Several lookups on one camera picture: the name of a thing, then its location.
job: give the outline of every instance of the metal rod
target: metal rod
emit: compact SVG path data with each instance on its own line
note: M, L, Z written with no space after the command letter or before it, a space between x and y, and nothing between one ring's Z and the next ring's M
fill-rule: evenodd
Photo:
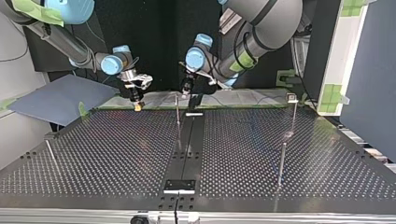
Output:
M295 103L295 104L294 104L293 123L294 123L294 121L296 120L296 114L297 114L297 104L298 104L298 103Z
M285 165L286 146L287 146L287 143L283 143L282 149L280 152L279 177L277 179L277 184L280 187L282 186L282 176L283 176L283 167Z
M49 149L49 154L53 160L56 160L55 155L53 154L52 147L50 146L50 140L46 140L47 148Z
M175 95L175 105L176 105L176 113L177 113L177 125L180 126L180 111L178 109L178 96Z

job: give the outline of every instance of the robotic arm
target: robotic arm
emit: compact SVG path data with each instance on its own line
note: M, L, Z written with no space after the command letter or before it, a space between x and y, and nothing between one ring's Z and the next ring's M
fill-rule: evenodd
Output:
M199 34L186 55L188 74L183 94L191 92L196 76L209 77L209 85L216 84L214 80L218 80L232 86L239 75L253 68L262 55L281 48L292 38L303 14L302 0L218 1L240 15L253 28L243 35L239 45L235 39L233 51L223 60L209 52L212 38Z
M67 24L81 24L88 20L93 13L93 0L51 1L35 0L42 7L56 8L61 11L64 22ZM128 46L119 46L113 49L112 54L92 52L80 39L74 37L66 29L58 25L46 24L14 9L11 0L0 1L0 12L17 24L31 29L43 40L69 58L72 65L78 68L102 70L109 76L119 75L125 87L131 92L131 102L135 110L143 106L143 90L151 84L152 77L137 74L134 69L138 58L134 59Z

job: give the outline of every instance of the metal frame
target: metal frame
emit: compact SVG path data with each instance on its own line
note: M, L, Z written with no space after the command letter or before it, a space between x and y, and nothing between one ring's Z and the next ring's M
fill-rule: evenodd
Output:
M61 130L59 136L62 137L69 133L84 119L88 119L88 117L75 120L72 124ZM348 150L355 152L359 157L364 157L361 159L375 168L388 182L395 185L396 175L394 175L391 170L386 168L381 162L371 159L370 155L347 136L344 136L340 131L337 130L336 134L339 136L340 140L347 145ZM157 212L159 214L157 215L165 216L165 220L169 218L169 221L174 218L175 212L180 216L180 220L186 218L186 216L190 216L194 212L199 212L201 220L208 222L241 221L243 223L244 221L294 221L296 218L296 220L302 219L306 220L306 222L312 220L337 220L342 223L350 222L351 220L364 220L365 222L377 220L378 222L383 221L384 223L393 223L393 221L396 223L395 216L336 215L337 213L342 214L345 212L350 214L395 214L394 207L396 202L394 200L381 202L326 198L285 200L281 197L275 197L274 199L209 199L199 196L200 173L203 161L203 140L205 137L205 111L204 115L201 117L184 118L182 120L179 137L174 155L168 163L162 186L165 185L168 179L194 179L196 180L196 188L198 191L193 195L160 193L156 197L141 196L120 199L116 197L85 196L65 197L61 200L59 198L43 197L41 195L29 196L28 200L23 196L2 195L0 206L7 208L0 208L0 217L11 218L9 221L15 222L19 220L33 220L35 217L57 217L56 219L59 218L59 220L77 217L81 220L81 222L78 223L85 223L84 220L88 222L88 218L85 216L105 217L104 220L108 220L108 217L113 218L114 216L119 216L114 220L126 220L126 217L132 217L132 215L137 214L137 212L133 211L161 211ZM47 150L45 143L42 143L29 152L31 159L35 156L34 152L39 152L41 150ZM23 159L12 162L6 169L0 171L0 177L24 165L28 161L27 156L28 155L24 155ZM329 212L334 214L329 216L312 214Z
M121 210L56 210L56 209L0 209L0 223L129 223L134 216L149 217L161 223L175 223L173 212L138 212ZM195 223L396 223L396 216L350 214L268 214L268 213L177 213L178 221Z

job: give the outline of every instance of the thin vertical rod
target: thin vertical rod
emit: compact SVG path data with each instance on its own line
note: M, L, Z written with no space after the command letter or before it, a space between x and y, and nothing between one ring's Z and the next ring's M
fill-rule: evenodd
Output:
M50 141L46 140L47 148L49 149L49 154L53 160L56 160L55 155L53 154L52 147L50 146Z
M280 164L279 164L279 177L277 180L277 184L282 186L282 176L283 176L283 168L285 166L285 156L286 156L286 143L283 143L282 149L280 152Z

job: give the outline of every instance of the green tape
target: green tape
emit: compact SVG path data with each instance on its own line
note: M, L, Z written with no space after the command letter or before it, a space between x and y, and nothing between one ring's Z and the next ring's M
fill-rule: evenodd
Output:
M85 109L85 105L82 102L79 102L78 104L78 110L79 110L79 115L82 117L85 117L89 115L90 113Z
M58 9L42 7L32 0L12 0L14 9L30 17L48 24L64 26L61 11Z
M287 87L287 88L292 88L292 84L287 84L286 82L280 80L282 77L295 77L296 72L294 69L290 70L280 70L277 71L277 76L276 76L276 86L277 87Z
M243 52L241 56L239 56L239 62L246 68L252 68L255 65L253 59L248 55L246 51ZM241 65L239 65L237 61L235 61L233 65L231 65L230 70L238 73L242 72L244 68L241 67Z
M326 84L320 101L319 112L335 113L341 102L342 85Z
M17 99L12 98L12 99L6 99L0 102L0 111L3 110L8 110L8 106L14 103Z
M341 17L356 17L361 14L364 0L344 0Z

